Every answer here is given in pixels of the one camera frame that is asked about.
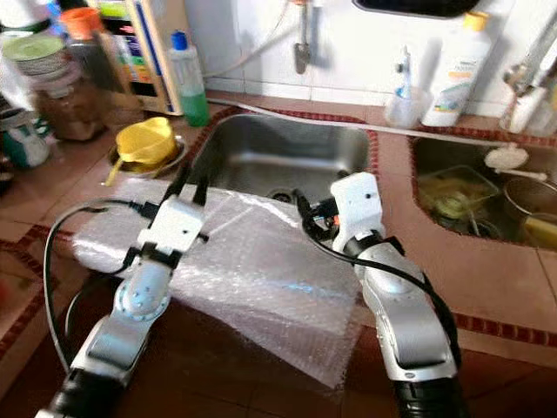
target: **dish soap bottle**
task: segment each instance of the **dish soap bottle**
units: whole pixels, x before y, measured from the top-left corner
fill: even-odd
[[[466,13],[463,30],[443,43],[432,82],[433,101],[421,119],[422,124],[452,126],[456,123],[491,50],[491,39],[484,32],[488,18],[487,13]]]
[[[198,50],[188,45],[185,34],[176,30],[171,35],[170,59],[180,91],[182,112],[190,126],[205,126],[209,122],[209,107],[205,97]]]

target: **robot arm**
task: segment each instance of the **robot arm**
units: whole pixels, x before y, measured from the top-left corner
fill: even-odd
[[[204,182],[198,187],[190,203],[171,194],[181,190],[174,183],[160,206],[151,205],[156,208],[149,216],[153,221],[138,236],[136,272],[120,284],[111,314],[91,330],[61,390],[37,418],[109,416],[130,381],[152,324],[168,307],[173,270],[196,238],[206,240],[200,233],[206,186]]]
[[[298,193],[304,229],[319,248],[354,264],[364,300],[377,321],[377,337],[400,416],[467,417],[457,379],[460,352],[450,312],[425,275],[404,256],[398,241],[383,239],[375,177],[353,174],[333,183],[331,192],[336,211],[330,200],[311,208]],[[334,224],[339,224],[335,237],[314,222],[334,212],[338,213]],[[332,250],[316,239],[333,239]]]

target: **white wall tile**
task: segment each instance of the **white wall tile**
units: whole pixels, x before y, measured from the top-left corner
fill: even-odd
[[[184,1],[191,36],[198,47],[204,72],[220,71],[237,63],[241,50],[236,11],[232,7],[235,2],[232,0]],[[243,78],[241,69],[226,72],[222,76]]]
[[[243,93],[245,91],[243,79],[218,77],[207,78],[205,80],[205,89],[230,91],[233,93]]]
[[[310,87],[294,84],[261,83],[259,81],[245,81],[245,92],[262,96],[274,96],[276,98],[299,98],[309,100],[311,96]]]
[[[284,0],[185,0],[185,4],[204,67],[215,71],[236,63],[265,41]],[[319,5],[310,13],[312,65],[304,75],[294,68],[299,7],[290,4],[278,37],[268,48],[207,85],[288,98],[307,98],[311,92],[314,100],[382,105],[399,83],[393,66],[401,47],[406,44],[412,54],[413,84],[427,87],[433,75],[431,65],[426,65],[429,57],[462,23],[462,17],[364,12],[350,0],[319,0]],[[476,10],[493,15],[488,29],[494,46],[467,111],[499,116],[495,113],[508,101],[508,87],[501,79],[504,70],[523,59],[556,8],[555,0],[480,0]]]
[[[238,0],[238,26],[244,54],[258,48],[276,26],[284,2]],[[246,80],[308,85],[310,72],[299,75],[294,67],[294,44],[299,42],[300,8],[289,3],[274,40],[244,65]]]
[[[382,106],[386,94],[376,91],[332,89],[312,87],[312,100],[316,102],[348,103],[351,105]]]

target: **green bottle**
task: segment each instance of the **green bottle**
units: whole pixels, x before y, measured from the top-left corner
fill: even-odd
[[[182,112],[190,126],[206,126],[209,122],[209,106],[205,97],[203,76],[199,66],[198,50],[188,45],[185,34],[176,30],[171,35],[170,58],[179,88]]]

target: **bubble wrap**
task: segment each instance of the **bubble wrap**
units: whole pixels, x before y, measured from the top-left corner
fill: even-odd
[[[166,187],[129,179],[116,196],[158,202]],[[191,199],[194,191],[187,185],[181,196]],[[74,236],[75,254],[89,268],[114,271],[147,223],[125,208],[99,214]],[[338,386],[359,335],[349,323],[359,291],[352,268],[307,240],[294,206],[271,199],[209,189],[203,232],[209,242],[196,243],[181,259],[172,296]]]

